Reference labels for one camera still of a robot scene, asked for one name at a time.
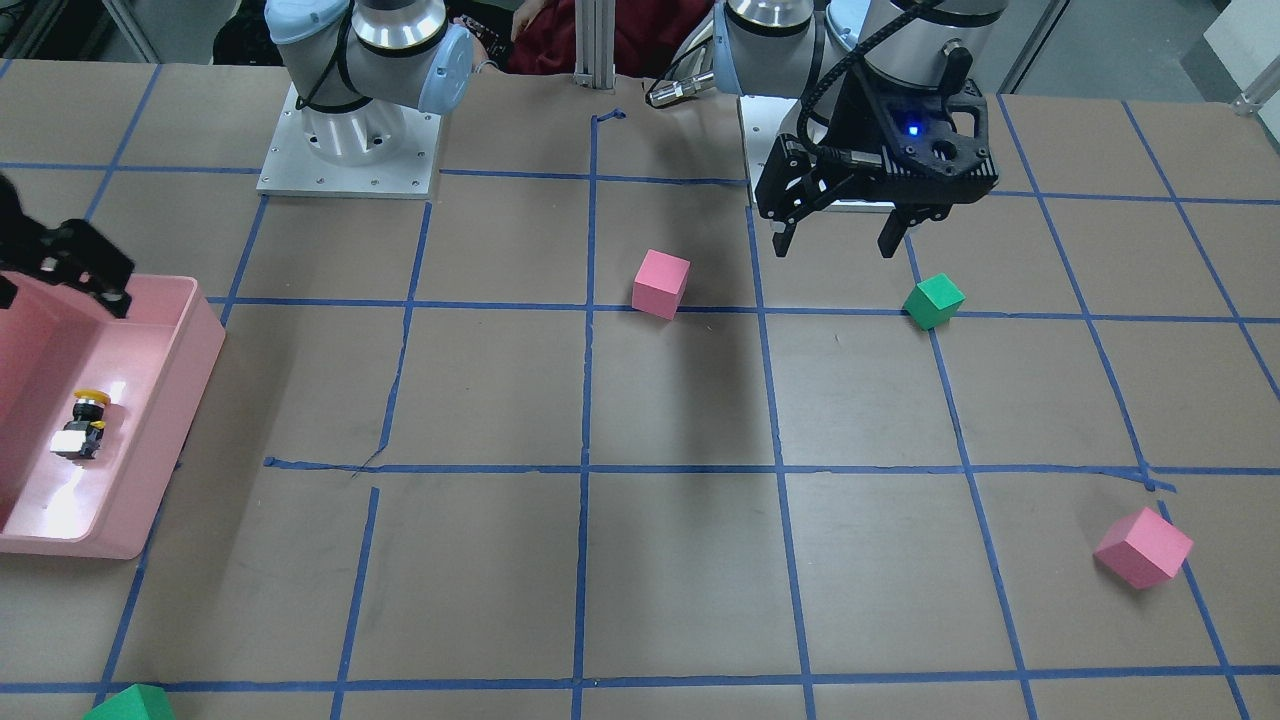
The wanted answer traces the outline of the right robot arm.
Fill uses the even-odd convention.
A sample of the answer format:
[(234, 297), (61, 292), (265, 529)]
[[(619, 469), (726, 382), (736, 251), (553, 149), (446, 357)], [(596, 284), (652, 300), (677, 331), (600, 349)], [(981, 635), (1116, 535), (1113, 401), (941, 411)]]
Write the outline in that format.
[[(260, 195), (428, 200), (443, 120), (474, 68), (468, 31), (442, 1), (269, 1), (291, 88), (259, 172)], [(131, 307), (134, 263), (88, 222), (49, 228), (3, 182), (3, 306), (65, 286), (110, 315)]]

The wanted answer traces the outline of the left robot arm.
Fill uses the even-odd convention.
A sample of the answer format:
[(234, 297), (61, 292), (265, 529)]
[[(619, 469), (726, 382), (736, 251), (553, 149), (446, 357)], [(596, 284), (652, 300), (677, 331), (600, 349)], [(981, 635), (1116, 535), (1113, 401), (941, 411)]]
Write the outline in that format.
[(796, 228), (837, 202), (886, 204), (883, 258), (905, 234), (998, 183), (989, 113), (972, 68), (1005, 1), (718, 1), (719, 91), (786, 97), (754, 205), (785, 256)]

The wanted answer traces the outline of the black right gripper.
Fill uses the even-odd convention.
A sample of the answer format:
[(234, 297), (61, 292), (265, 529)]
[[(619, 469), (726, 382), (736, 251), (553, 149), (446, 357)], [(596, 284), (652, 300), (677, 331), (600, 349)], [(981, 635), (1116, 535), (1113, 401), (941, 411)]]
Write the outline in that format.
[(1, 265), (50, 286), (68, 286), (124, 319), (134, 263), (83, 219), (47, 228), (28, 217), (15, 186), (1, 177)]

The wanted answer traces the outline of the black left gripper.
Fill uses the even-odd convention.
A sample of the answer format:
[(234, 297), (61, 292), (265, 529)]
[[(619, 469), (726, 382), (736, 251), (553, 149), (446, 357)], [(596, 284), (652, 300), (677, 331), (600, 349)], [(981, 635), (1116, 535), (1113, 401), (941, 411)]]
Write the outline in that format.
[(849, 72), (840, 83), (827, 135), (809, 149), (787, 124), (774, 140), (754, 200), (773, 220), (773, 250), (786, 258), (797, 220), (837, 201), (895, 205), (878, 236), (892, 258), (914, 211), (940, 219), (948, 208), (983, 199), (1000, 182), (989, 141), (989, 106), (973, 78), (943, 95), (876, 72)]

